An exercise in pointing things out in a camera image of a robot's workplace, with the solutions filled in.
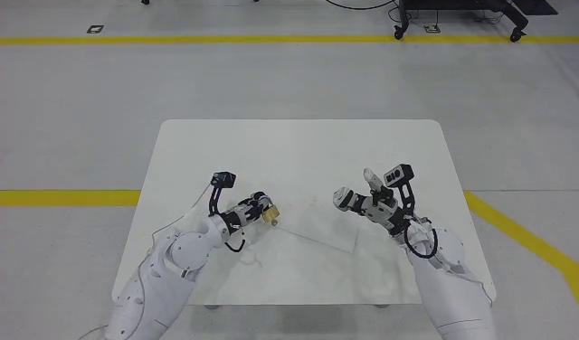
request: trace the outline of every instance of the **yellow tape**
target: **yellow tape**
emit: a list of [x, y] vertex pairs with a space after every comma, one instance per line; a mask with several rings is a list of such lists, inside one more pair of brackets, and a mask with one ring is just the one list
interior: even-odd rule
[[538, 258], [559, 269], [563, 273], [569, 288], [571, 288], [575, 301], [579, 303], [579, 264], [577, 262], [546, 241], [538, 238], [533, 232], [492, 208], [473, 193], [464, 191], [464, 197], [470, 210], [481, 219], [501, 230], [527, 250], [535, 253]]
[[[392, 35], [225, 35], [0, 37], [0, 45], [155, 45], [194, 43], [398, 43]], [[407, 35], [400, 43], [510, 43], [496, 35]], [[579, 43], [579, 36], [525, 36], [520, 43]]]
[[0, 191], [0, 207], [133, 207], [140, 191]]
[[[133, 207], [139, 190], [0, 190], [0, 207]], [[464, 191], [471, 211], [501, 230], [508, 237], [559, 269], [575, 300], [579, 303], [579, 264], [562, 251], [537, 237], [525, 227], [483, 202], [475, 194]]]

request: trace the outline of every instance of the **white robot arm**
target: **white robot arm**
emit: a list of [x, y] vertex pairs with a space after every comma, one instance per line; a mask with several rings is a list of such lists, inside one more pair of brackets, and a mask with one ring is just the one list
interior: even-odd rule
[[181, 232], [169, 227], [160, 233], [158, 240], [153, 236], [153, 247], [115, 301], [105, 339], [158, 340], [183, 311], [212, 249], [225, 244], [239, 252], [245, 240], [239, 249], [233, 249], [227, 243], [233, 233], [260, 216], [272, 225], [277, 223], [279, 212], [263, 192], [219, 212], [219, 195], [223, 188], [232, 188], [234, 182], [232, 173], [214, 174], [209, 217], [195, 231]]
[[[404, 247], [424, 307], [444, 340], [496, 340], [490, 298], [466, 267], [460, 238], [450, 229], [433, 229], [427, 218], [415, 215], [409, 183], [413, 177], [409, 165], [399, 165], [384, 175], [384, 186], [367, 168], [364, 178], [371, 195], [342, 187], [334, 193], [334, 204], [340, 211], [349, 210], [382, 225]], [[402, 208], [391, 188], [399, 190]]]

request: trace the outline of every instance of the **white table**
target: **white table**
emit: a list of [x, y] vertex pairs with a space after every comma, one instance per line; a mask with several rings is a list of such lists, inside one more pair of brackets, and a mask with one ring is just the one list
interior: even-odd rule
[[[262, 190], [280, 209], [280, 224], [247, 227], [242, 253], [214, 250], [189, 305], [420, 303], [412, 267], [388, 233], [332, 203], [343, 185], [369, 192], [365, 167], [382, 176], [400, 163], [415, 173], [416, 212], [459, 234], [470, 269], [495, 298], [441, 127], [431, 120], [165, 122], [112, 296], [146, 255], [150, 233], [186, 212], [213, 172], [231, 171], [237, 182], [223, 190], [220, 209]], [[192, 229], [207, 214], [209, 192], [180, 228]]]

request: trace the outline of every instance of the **concrete floor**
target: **concrete floor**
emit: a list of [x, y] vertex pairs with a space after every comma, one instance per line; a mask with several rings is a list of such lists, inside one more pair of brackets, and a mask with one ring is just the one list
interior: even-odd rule
[[[0, 0], [0, 36], [84, 35], [91, 24], [105, 25], [101, 35], [392, 33], [385, 10], [321, 0], [151, 1]], [[552, 3], [561, 14], [534, 18], [527, 31], [579, 34], [579, 0]], [[442, 32], [512, 28], [467, 15], [441, 14]], [[409, 34], [434, 15], [421, 18]], [[431, 118], [463, 188], [579, 260], [577, 113], [572, 44], [0, 46], [0, 188], [138, 189], [169, 118]], [[132, 214], [0, 208], [2, 337], [75, 339], [105, 324]], [[497, 287], [499, 337], [575, 339], [579, 307], [558, 270], [475, 225]], [[420, 306], [188, 307], [164, 338], [192, 334], [439, 338]]]

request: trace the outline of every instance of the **cart wheel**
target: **cart wheel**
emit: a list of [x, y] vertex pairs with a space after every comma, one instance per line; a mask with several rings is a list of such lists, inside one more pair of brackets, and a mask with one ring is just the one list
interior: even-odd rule
[[524, 33], [522, 31], [520, 31], [519, 29], [517, 29], [517, 27], [515, 27], [513, 29], [513, 33], [510, 35], [510, 41], [512, 43], [516, 43], [517, 41], [519, 41], [521, 39], [521, 36], [523, 36]]
[[394, 27], [394, 38], [396, 40], [400, 40], [400, 39], [402, 39], [403, 36], [404, 36], [404, 31], [402, 31], [402, 27], [395, 26]]

